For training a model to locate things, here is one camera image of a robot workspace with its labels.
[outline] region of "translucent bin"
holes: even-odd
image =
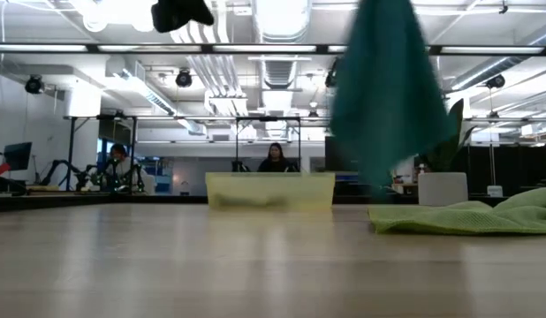
[[[240,173],[206,174],[212,209],[331,211],[334,173]]]

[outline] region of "potted plant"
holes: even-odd
[[[425,206],[446,206],[467,201],[467,176],[464,172],[451,172],[451,162],[471,136],[475,127],[462,135],[464,100],[456,102],[448,116],[457,125],[456,133],[448,140],[436,145],[426,154],[420,155],[429,172],[418,177],[419,204]]]

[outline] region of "teal towel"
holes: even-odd
[[[401,160],[455,133],[409,0],[361,2],[338,63],[330,128],[378,185]]]
[[[494,208],[470,201],[442,208],[374,205],[368,213],[377,233],[546,234],[546,188],[517,194]]]

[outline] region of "black cloth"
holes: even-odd
[[[285,159],[281,159],[278,162],[265,159],[262,164],[259,165],[257,172],[285,172],[289,167],[290,164]]]

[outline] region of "table surface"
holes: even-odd
[[[0,317],[546,317],[546,236],[375,235],[365,206],[0,213]]]

